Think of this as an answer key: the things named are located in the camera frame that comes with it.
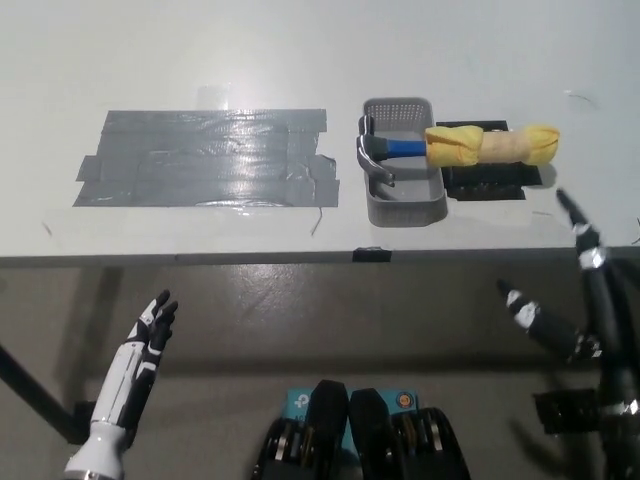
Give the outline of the black and white right hand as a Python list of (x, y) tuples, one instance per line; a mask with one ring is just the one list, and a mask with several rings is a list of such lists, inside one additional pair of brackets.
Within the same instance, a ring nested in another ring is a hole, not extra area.
[(508, 282), (498, 290), (515, 323), (544, 348), (571, 362), (584, 358), (600, 361), (600, 411), (605, 417), (639, 414), (639, 349), (631, 310), (613, 261), (598, 230), (563, 189), (556, 197), (569, 216), (576, 240), (578, 266), (583, 280), (588, 330), (571, 327), (546, 312)]

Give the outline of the white and black left hand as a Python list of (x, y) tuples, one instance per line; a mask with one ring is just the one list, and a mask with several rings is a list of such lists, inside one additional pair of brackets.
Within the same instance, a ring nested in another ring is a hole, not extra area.
[(92, 437), (101, 431), (122, 433), (127, 442), (135, 437), (172, 336), (177, 308), (164, 290), (135, 320), (102, 384), (90, 421)]

